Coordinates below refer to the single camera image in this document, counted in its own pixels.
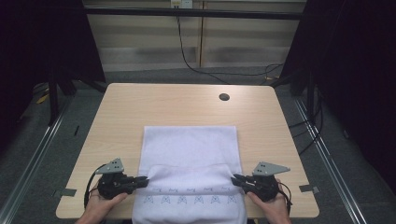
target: printed pattern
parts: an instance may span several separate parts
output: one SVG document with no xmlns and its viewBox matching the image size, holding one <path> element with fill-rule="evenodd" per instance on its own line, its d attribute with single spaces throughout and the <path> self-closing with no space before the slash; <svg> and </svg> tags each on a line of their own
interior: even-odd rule
<svg viewBox="0 0 396 224">
<path fill-rule="evenodd" d="M 144 198 L 143 203 L 162 203 L 162 204 L 222 204 L 222 203 L 237 203 L 237 197 L 235 195 L 224 195 L 223 192 L 231 191 L 231 187 L 221 187 L 218 190 L 213 188 L 203 188 L 201 192 L 204 195 L 195 195 L 196 191 L 199 189 L 161 189 L 155 188 L 151 189 L 154 192 L 153 195 L 147 195 Z M 188 195 L 178 195 L 180 192 L 187 192 Z"/>
</svg>

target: electrical outlet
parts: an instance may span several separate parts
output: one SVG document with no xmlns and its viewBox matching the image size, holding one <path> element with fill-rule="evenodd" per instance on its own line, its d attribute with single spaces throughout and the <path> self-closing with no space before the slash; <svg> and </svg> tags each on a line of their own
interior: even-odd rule
<svg viewBox="0 0 396 224">
<path fill-rule="evenodd" d="M 192 8 L 192 0 L 181 0 L 181 8 Z"/>
<path fill-rule="evenodd" d="M 181 8 L 181 0 L 171 0 L 171 8 Z"/>
</svg>

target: wall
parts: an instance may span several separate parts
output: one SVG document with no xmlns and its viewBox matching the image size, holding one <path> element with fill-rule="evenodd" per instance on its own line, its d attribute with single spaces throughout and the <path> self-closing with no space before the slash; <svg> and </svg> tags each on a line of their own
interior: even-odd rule
<svg viewBox="0 0 396 224">
<path fill-rule="evenodd" d="M 85 6 L 170 7 L 170 1 L 86 0 Z M 301 1 L 193 1 L 193 8 L 302 12 Z M 185 67 L 175 17 L 89 15 L 105 71 Z M 283 63 L 297 21 L 180 18 L 191 66 Z"/>
</svg>

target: metal rail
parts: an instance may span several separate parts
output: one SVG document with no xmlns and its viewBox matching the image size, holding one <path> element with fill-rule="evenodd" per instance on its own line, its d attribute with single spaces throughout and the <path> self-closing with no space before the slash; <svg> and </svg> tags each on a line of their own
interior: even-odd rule
<svg viewBox="0 0 396 224">
<path fill-rule="evenodd" d="M 241 18 L 298 21 L 305 17 L 303 13 L 267 12 L 267 11 L 234 11 L 187 8 L 156 8 L 156 7 L 41 7 L 39 12 L 46 13 L 77 13 L 91 15 L 136 15 L 136 16 L 178 16 L 208 18 Z"/>
<path fill-rule="evenodd" d="M 296 100 L 295 104 L 297 105 L 297 108 L 303 120 L 308 120 L 308 116 L 306 115 L 306 108 L 303 101 Z M 346 207 L 346 210 L 348 211 L 350 217 L 352 218 L 353 223 L 367 224 L 366 219 L 364 218 L 364 215 L 359 207 L 359 204 L 356 202 L 355 197 L 353 196 L 352 192 L 347 186 L 347 183 L 345 182 L 344 178 L 341 176 L 337 168 L 337 165 L 332 159 L 332 154 L 324 144 L 324 141 L 321 138 L 317 127 L 312 125 L 310 122 L 307 122 L 306 128 L 308 129 L 312 139 L 315 140 L 315 145 L 317 147 L 318 153 L 322 158 L 327 171 L 329 172 L 332 182 L 334 183 L 335 187 L 338 190 L 338 193 Z"/>
<path fill-rule="evenodd" d="M 30 159 L 26 169 L 23 171 L 21 178 L 18 180 L 17 185 L 15 186 L 14 190 L 9 194 L 7 200 L 0 210 L 0 223 L 1 224 L 9 224 L 12 223 L 12 219 L 15 217 L 18 208 L 21 205 L 23 197 L 25 196 L 27 190 L 30 187 L 30 184 L 35 177 L 35 173 L 37 172 L 38 168 L 40 167 L 41 162 L 46 155 L 50 143 L 52 142 L 53 137 L 57 133 L 62 120 L 64 118 L 64 112 L 69 107 L 72 102 L 72 97 L 67 97 L 66 102 L 64 103 L 63 109 L 59 114 L 58 118 L 55 122 L 49 126 L 41 139 L 38 147 L 35 150 L 35 154 L 33 155 L 32 159 Z"/>
</svg>

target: white towel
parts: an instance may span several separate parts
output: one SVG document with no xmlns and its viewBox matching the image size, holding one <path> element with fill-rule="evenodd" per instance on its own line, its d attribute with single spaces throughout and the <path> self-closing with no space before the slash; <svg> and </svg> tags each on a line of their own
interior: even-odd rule
<svg viewBox="0 0 396 224">
<path fill-rule="evenodd" d="M 133 223 L 247 222 L 235 127 L 146 127 Z"/>
</svg>

